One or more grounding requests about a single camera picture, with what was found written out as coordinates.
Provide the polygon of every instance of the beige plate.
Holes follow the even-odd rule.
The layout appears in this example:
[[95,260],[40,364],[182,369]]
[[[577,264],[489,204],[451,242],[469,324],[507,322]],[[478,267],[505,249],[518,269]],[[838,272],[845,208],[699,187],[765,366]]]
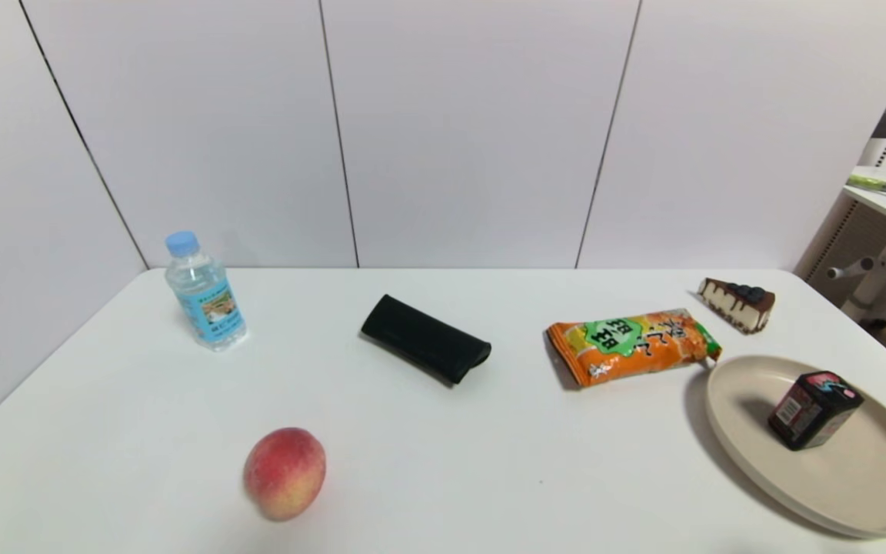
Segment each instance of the beige plate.
[[734,462],[781,504],[834,532],[885,537],[884,406],[864,394],[864,404],[829,442],[800,452],[785,448],[768,426],[795,379],[815,371],[766,355],[717,365],[707,384],[710,424]]

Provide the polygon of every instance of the orange snack bag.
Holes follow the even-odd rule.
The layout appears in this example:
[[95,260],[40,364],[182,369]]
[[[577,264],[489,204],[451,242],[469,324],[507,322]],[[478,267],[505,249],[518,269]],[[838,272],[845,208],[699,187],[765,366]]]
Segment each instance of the orange snack bag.
[[721,347],[685,309],[555,323],[545,331],[580,386],[720,357]]

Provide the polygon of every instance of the water bottle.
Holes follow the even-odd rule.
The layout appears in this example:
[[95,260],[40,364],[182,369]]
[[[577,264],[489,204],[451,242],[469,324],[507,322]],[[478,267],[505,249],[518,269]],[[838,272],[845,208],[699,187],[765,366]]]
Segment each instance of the water bottle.
[[220,352],[245,337],[245,320],[225,276],[224,264],[200,249],[190,231],[166,236],[173,259],[166,268],[166,283],[176,293],[190,319],[197,342]]

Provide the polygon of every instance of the blue bottle cap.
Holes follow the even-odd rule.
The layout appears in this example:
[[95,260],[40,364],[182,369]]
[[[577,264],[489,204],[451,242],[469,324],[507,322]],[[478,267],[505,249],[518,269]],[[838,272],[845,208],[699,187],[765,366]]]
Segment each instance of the blue bottle cap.
[[200,249],[200,243],[197,242],[197,235],[194,235],[193,232],[178,231],[166,236],[166,248],[174,256],[187,256],[197,252]]

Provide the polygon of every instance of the cheesecake slice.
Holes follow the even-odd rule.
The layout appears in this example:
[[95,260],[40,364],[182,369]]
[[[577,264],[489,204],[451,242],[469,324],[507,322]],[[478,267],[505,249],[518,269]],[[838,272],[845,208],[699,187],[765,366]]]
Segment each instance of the cheesecake slice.
[[761,287],[724,283],[710,278],[700,284],[699,295],[710,309],[745,335],[763,329],[774,306],[774,293]]

